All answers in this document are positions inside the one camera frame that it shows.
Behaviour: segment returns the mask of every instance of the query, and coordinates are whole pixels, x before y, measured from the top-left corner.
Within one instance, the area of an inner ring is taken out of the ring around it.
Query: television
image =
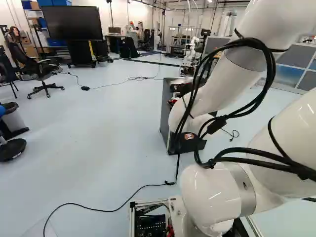
[[[95,6],[42,6],[49,35],[55,40],[102,40]]]

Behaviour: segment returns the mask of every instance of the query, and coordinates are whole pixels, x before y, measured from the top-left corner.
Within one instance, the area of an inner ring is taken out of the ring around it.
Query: blue storage bin
[[[47,43],[51,47],[60,47],[60,46],[67,46],[66,41],[61,39],[52,39],[52,38],[46,38]]]
[[[39,18],[39,24],[42,28],[47,28],[47,24],[44,18]]]
[[[71,6],[72,3],[68,0],[52,0],[54,6]]]
[[[30,0],[22,0],[23,9],[32,9]]]
[[[54,6],[53,0],[38,0],[39,6]]]

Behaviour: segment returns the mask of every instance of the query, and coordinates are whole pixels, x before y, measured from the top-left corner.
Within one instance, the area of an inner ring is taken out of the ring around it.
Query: circuit board
[[[135,237],[166,237],[165,215],[137,217],[135,219]]]

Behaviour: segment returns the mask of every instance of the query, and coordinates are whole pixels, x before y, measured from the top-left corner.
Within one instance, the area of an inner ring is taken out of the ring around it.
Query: cable bundle
[[[201,60],[201,63],[198,65],[195,74],[194,74],[194,78],[193,78],[193,82],[192,82],[192,90],[191,90],[191,94],[190,94],[190,99],[189,102],[187,104],[186,110],[179,122],[179,125],[177,126],[177,129],[175,131],[176,133],[176,139],[175,139],[175,149],[179,148],[179,138],[180,135],[182,133],[183,127],[185,125],[185,122],[188,118],[188,116],[190,115],[190,111],[193,107],[195,98],[197,96],[198,90],[199,90],[199,86],[202,80],[202,76],[204,75],[206,68],[208,68],[207,71],[207,76],[210,75],[210,65],[212,64],[213,60],[214,60],[214,56],[220,52],[223,51],[225,49],[230,49],[230,48],[236,48],[236,47],[243,47],[243,46],[248,46],[248,47],[252,47],[255,48],[257,50],[260,50],[264,53],[266,62],[267,62],[267,76],[266,76],[266,82],[265,85],[263,86],[262,91],[260,92],[260,94],[254,98],[252,101],[250,101],[247,105],[243,106],[242,108],[233,111],[232,113],[228,114],[228,115],[224,115],[224,116],[219,116],[219,117],[215,117],[215,118],[211,118],[208,121],[206,121],[202,127],[199,130],[198,133],[198,138],[199,139],[203,139],[203,137],[207,134],[207,133],[214,133],[215,131],[221,129],[224,125],[226,125],[226,120],[228,119],[232,119],[232,118],[239,118],[245,115],[250,114],[251,112],[255,111],[259,105],[261,104],[261,102],[263,101],[264,97],[266,96],[269,88],[271,87],[273,80],[275,78],[276,75],[276,62],[274,59],[274,56],[272,54],[272,51],[267,48],[265,46],[265,44],[255,38],[244,38],[236,29],[235,29],[235,33],[239,36],[240,39],[237,39],[235,41],[232,41],[228,44],[226,44],[225,46],[213,51],[212,53],[208,54],[204,59]],[[201,135],[203,129],[208,125],[208,131],[206,133],[204,133],[203,135]],[[198,155],[198,150],[195,151],[195,160],[197,163],[201,164],[201,161],[199,159],[199,155]]]
[[[241,107],[238,110],[235,110],[231,112],[228,115],[223,115],[219,117],[214,117],[206,121],[200,128],[198,132],[198,140],[201,141],[207,134],[213,134],[219,129],[222,129],[223,126],[227,124],[228,119],[234,119],[234,118],[239,118],[242,116],[246,116],[253,111],[255,111],[259,105],[262,103],[264,97],[266,96],[269,88],[271,87],[274,78],[276,76],[276,62],[274,59],[274,56],[272,52],[282,52],[284,50],[275,50],[275,49],[269,49],[265,46],[263,42],[261,42],[258,39],[255,38],[244,38],[236,29],[235,29],[236,35],[239,36],[240,39],[237,39],[235,41],[232,41],[225,46],[213,51],[212,53],[208,54],[200,63],[200,65],[197,67],[196,73],[194,75],[193,79],[193,86],[190,94],[190,100],[186,106],[186,110],[180,120],[180,123],[176,129],[176,143],[175,146],[180,146],[179,144],[179,138],[182,132],[182,129],[184,127],[184,124],[188,118],[188,116],[191,116],[190,111],[192,109],[192,106],[194,104],[194,100],[196,98],[196,95],[198,93],[200,81],[202,78],[202,75],[204,74],[206,68],[208,65],[210,65],[213,61],[213,57],[220,51],[223,51],[225,49],[229,48],[235,48],[235,47],[242,47],[242,46],[248,46],[255,48],[257,50],[260,50],[263,52],[266,63],[267,63],[267,76],[266,76],[266,81],[263,86],[262,91],[259,93],[259,95],[254,98],[252,101],[250,101],[248,104],[245,106]],[[200,76],[198,77],[198,72],[204,64],[203,69],[201,71]],[[196,149],[194,151],[194,158],[197,164],[202,166],[203,168],[214,168],[214,165],[217,162],[237,162],[237,163],[246,163],[250,165],[256,165],[256,166],[261,166],[265,168],[270,168],[270,169],[275,169],[275,170],[280,170],[283,172],[288,172],[288,173],[293,173],[297,174],[302,180],[310,179],[316,182],[316,171],[304,166],[298,162],[293,161],[287,154],[286,152],[280,147],[278,142],[276,141],[272,129],[271,129],[271,121],[268,123],[268,131],[271,140],[273,141],[275,147],[278,149],[278,151],[282,154],[281,156],[270,153],[270,152],[265,152],[257,149],[252,149],[252,148],[240,148],[240,147],[235,147],[235,148],[228,148],[222,150],[220,153],[218,153],[213,159],[210,159],[208,162],[202,163],[199,157],[198,153],[198,146],[196,146]],[[202,134],[202,131],[204,128],[207,126],[207,131]],[[223,157],[226,154],[230,153],[246,153],[246,154],[253,154],[253,155],[258,155],[261,157],[265,157],[268,159],[272,159],[274,161],[277,161],[279,163],[273,163],[273,162],[266,162],[266,161],[261,161],[261,160],[253,160],[253,159],[247,159],[247,158],[236,158],[236,157]]]

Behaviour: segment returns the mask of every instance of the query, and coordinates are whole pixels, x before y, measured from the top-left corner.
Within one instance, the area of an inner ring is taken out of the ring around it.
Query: floor
[[[146,57],[160,59],[159,54]],[[177,77],[178,70],[116,60],[96,69],[64,71],[78,75],[79,84],[94,88],[133,76],[158,73],[156,79]],[[159,133],[161,80],[128,81],[90,91],[82,91],[76,78],[68,74],[53,76],[47,82],[63,85],[66,90],[50,90],[49,99],[43,92],[28,100],[27,93],[39,82],[19,81],[15,100],[9,86],[0,88],[1,102],[16,101],[19,114],[30,127],[20,136],[28,142],[25,152],[14,162],[0,164],[1,237],[42,236],[46,217],[65,202],[115,209],[140,186],[174,179],[176,157],[167,155]],[[259,86],[247,90],[222,113],[244,105],[260,90]],[[216,134],[207,142],[202,159],[227,147],[247,146],[269,118],[299,97],[271,89],[256,112],[229,121],[226,129],[237,129],[240,137],[229,142],[226,134]],[[191,163],[192,154],[182,155],[180,170]],[[178,186],[148,187],[134,199],[157,200],[176,194],[180,194]],[[315,204],[296,201],[254,218],[265,237],[312,236],[315,211]],[[52,216],[46,236],[124,237],[128,228],[128,205],[115,213],[66,206]]]

